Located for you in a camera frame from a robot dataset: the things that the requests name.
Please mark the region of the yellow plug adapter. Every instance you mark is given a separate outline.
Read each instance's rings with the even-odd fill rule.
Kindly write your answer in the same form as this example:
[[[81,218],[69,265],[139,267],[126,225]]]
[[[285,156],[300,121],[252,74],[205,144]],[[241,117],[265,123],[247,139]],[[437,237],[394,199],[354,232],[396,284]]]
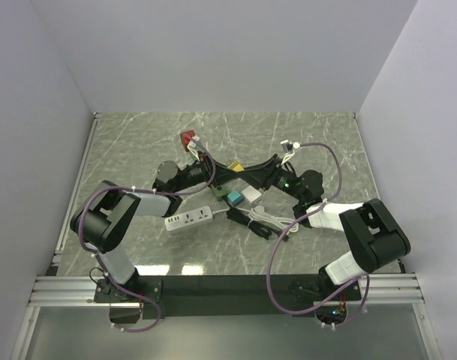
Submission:
[[[241,165],[241,163],[238,162],[237,160],[232,162],[232,164],[229,165],[228,168],[235,172],[241,172],[241,171],[245,170],[244,167]]]

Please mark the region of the green power strip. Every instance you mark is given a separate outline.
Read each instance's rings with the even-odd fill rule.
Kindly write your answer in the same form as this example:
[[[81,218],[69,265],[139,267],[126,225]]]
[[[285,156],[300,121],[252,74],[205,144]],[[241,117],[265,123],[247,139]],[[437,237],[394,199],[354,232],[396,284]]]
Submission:
[[[222,201],[230,193],[230,190],[225,185],[211,185],[209,188],[217,201]]]

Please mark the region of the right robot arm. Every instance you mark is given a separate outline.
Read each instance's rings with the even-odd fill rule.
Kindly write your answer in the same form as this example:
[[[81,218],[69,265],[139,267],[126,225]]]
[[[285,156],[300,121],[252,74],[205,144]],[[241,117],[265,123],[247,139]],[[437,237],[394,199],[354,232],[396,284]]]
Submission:
[[[350,250],[319,271],[317,290],[325,299],[336,298],[349,284],[411,251],[407,236],[380,199],[334,203],[332,198],[323,198],[321,173],[307,170],[297,175],[285,157],[273,157],[232,175],[264,190],[275,186],[298,200],[293,207],[294,220],[278,235],[280,242],[298,225],[345,234]]]

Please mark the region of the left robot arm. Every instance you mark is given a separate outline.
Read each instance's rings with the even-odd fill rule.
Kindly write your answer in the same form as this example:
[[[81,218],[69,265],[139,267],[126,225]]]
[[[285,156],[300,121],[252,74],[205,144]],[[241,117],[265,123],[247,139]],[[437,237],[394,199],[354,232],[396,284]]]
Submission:
[[[207,208],[177,214],[188,189],[204,184],[214,188],[241,179],[255,189],[266,189],[276,166],[275,159],[235,171],[202,156],[181,169],[173,161],[158,166],[152,190],[119,187],[103,181],[75,212],[70,228],[80,238],[82,248],[95,256],[102,272],[112,284],[111,292],[127,302],[142,295],[139,272],[130,261],[122,239],[136,216],[163,218],[168,231],[187,230],[212,220]]]

